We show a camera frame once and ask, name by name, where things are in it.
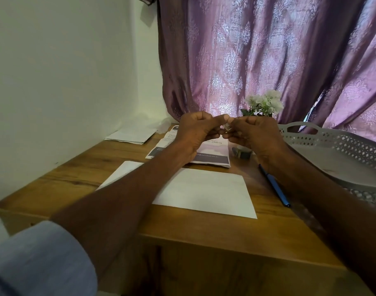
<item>basket handle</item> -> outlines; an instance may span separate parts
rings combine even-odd
[[[322,129],[321,127],[317,126],[316,124],[313,124],[313,123],[311,123],[311,122],[306,122],[306,121],[295,121],[295,122],[291,122],[291,123],[289,123],[289,124],[284,125],[284,128],[285,128],[286,131],[288,132],[288,129],[289,129],[290,127],[294,127],[294,126],[296,126],[296,125],[299,125],[299,126],[304,125],[304,126],[306,126],[306,127],[310,127],[310,128],[316,129],[316,130],[318,131],[317,134],[318,134],[318,133],[321,133],[321,132],[323,131],[323,129]]]

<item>paper stack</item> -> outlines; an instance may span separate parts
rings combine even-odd
[[[125,161],[99,189],[141,164]],[[243,177],[226,172],[181,168],[156,196],[153,204],[257,218]]]
[[[155,148],[153,148],[145,158],[152,159],[157,153],[161,152],[166,146],[171,144],[176,137],[177,130],[178,126],[176,125],[171,129],[171,131],[165,134],[165,137],[158,142]],[[205,141],[202,143],[196,153],[197,154],[191,163],[230,167],[227,139],[220,137]]]
[[[145,125],[132,125],[123,127],[107,136],[104,140],[115,140],[134,144],[144,144],[156,132],[156,128]]]

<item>patterned curtain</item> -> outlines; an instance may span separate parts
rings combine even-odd
[[[340,67],[309,121],[376,141],[376,0],[367,0]]]
[[[363,0],[159,0],[168,112],[240,115],[247,94],[282,93],[280,123],[303,120]]]

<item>pen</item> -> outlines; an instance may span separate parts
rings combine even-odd
[[[273,189],[276,191],[278,198],[281,200],[281,202],[286,206],[286,207],[291,207],[289,204],[287,198],[285,197],[283,191],[280,189],[279,185],[276,182],[276,179],[274,176],[271,174],[267,173],[264,168],[262,167],[261,164],[259,164],[260,171],[266,176],[267,180],[269,183],[272,185]]]

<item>hand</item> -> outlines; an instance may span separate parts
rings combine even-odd
[[[228,119],[232,130],[222,136],[230,142],[252,149],[258,156],[260,164],[280,152],[290,152],[272,117],[243,116]]]
[[[220,134],[225,133],[220,126],[224,125],[228,118],[227,114],[212,117],[204,111],[185,113],[181,117],[174,141],[189,149],[189,162],[195,158],[196,151],[203,141],[219,138]]]

